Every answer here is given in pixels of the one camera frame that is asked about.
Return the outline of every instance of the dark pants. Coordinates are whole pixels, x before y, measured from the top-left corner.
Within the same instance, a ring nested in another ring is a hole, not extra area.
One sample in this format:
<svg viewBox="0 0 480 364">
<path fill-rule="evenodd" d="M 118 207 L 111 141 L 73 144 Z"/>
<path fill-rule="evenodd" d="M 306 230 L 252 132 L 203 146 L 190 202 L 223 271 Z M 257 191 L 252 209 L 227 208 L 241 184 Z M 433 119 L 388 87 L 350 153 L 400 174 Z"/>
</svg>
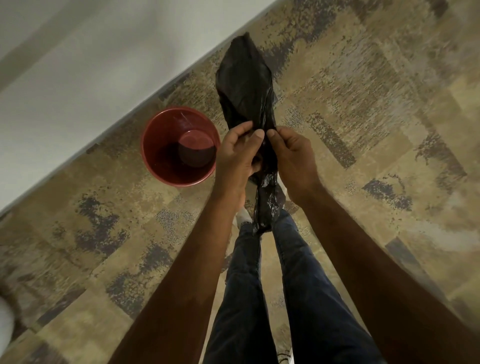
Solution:
<svg viewBox="0 0 480 364">
<path fill-rule="evenodd" d="M 273 235 L 295 364 L 383 362 L 285 210 L 273 225 Z M 260 255 L 260 237 L 252 235 L 252 224 L 243 224 L 204 364 L 278 363 L 260 283 Z"/>
</svg>

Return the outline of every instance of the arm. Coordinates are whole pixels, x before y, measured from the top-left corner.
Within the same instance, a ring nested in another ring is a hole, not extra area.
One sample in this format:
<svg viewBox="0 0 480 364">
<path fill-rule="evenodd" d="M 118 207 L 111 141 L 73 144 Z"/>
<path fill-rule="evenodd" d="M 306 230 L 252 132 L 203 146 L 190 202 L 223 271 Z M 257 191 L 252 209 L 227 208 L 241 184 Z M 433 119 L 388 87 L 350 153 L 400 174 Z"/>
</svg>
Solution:
<svg viewBox="0 0 480 364">
<path fill-rule="evenodd" d="M 473 333 L 390 259 L 322 186 L 310 141 L 282 127 L 267 135 L 290 198 L 303 208 L 385 359 L 477 362 L 480 345 Z"/>
<path fill-rule="evenodd" d="M 248 177 L 263 131 L 244 142 L 245 122 L 230 130 L 216 158 L 215 185 L 177 258 L 110 363 L 197 363 L 225 258 L 232 220 L 245 203 Z"/>
</svg>

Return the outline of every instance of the garbage bag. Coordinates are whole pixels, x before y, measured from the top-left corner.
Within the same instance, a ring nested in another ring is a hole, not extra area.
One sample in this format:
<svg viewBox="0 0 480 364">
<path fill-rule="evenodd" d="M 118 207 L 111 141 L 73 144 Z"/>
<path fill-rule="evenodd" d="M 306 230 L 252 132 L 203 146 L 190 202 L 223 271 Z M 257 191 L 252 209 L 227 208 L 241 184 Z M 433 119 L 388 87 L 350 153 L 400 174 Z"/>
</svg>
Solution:
<svg viewBox="0 0 480 364">
<path fill-rule="evenodd" d="M 272 72 L 248 33 L 232 40 L 216 72 L 216 90 L 229 129 L 250 120 L 253 129 L 276 128 Z M 277 182 L 277 158 L 267 137 L 255 158 L 262 161 L 262 169 L 250 177 L 258 186 L 253 233 L 262 234 L 272 229 L 285 195 Z"/>
</svg>

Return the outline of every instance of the floor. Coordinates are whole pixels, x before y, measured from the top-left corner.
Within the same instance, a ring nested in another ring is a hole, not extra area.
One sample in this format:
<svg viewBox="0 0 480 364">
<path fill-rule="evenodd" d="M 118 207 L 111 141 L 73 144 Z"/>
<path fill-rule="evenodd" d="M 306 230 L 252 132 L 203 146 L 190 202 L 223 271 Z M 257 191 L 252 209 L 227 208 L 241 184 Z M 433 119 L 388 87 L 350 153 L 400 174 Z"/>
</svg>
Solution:
<svg viewBox="0 0 480 364">
<path fill-rule="evenodd" d="M 480 2 L 287 0 L 248 31 L 275 75 L 278 124 L 311 139 L 327 188 L 401 266 L 480 331 Z M 159 183 L 142 163 L 142 129 L 175 104 L 202 111 L 225 135 L 214 87 L 224 51 L 1 218 L 0 289 L 18 322 L 0 363 L 108 360 L 214 180 L 184 189 Z M 304 213 L 287 208 L 357 315 Z M 225 269 L 237 234 L 232 227 Z M 281 359 L 291 344 L 271 234 L 262 249 Z"/>
</svg>

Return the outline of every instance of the person's left hand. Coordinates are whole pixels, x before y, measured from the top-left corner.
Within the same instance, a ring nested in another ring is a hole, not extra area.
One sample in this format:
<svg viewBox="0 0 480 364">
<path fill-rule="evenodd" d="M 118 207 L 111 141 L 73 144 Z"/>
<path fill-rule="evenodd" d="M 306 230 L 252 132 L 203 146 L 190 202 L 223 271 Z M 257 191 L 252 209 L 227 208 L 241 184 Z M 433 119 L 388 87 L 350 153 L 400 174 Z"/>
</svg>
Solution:
<svg viewBox="0 0 480 364">
<path fill-rule="evenodd" d="M 253 127 L 252 121 L 246 121 L 230 131 L 223 138 L 216 154 L 216 177 L 212 195 L 232 199 L 236 211 L 245 204 L 245 186 L 248 178 L 258 172 L 261 162 L 252 164 L 265 137 L 262 129 L 248 138 L 247 133 Z"/>
</svg>

